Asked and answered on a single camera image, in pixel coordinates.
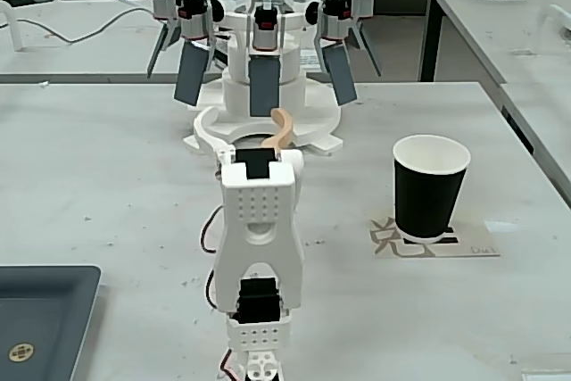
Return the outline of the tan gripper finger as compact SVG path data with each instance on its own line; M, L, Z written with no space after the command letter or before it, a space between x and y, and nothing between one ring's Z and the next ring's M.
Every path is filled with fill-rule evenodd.
M271 119L278 125L278 132L261 142L262 148L287 149L293 138L293 118L283 108L273 108L270 112Z

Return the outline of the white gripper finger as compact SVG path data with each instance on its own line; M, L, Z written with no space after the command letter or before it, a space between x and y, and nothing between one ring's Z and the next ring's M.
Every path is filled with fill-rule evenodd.
M220 137L211 133L211 126L219 117L219 109L208 107L194 119L194 137L199 148L212 156L217 163L231 163L236 148Z

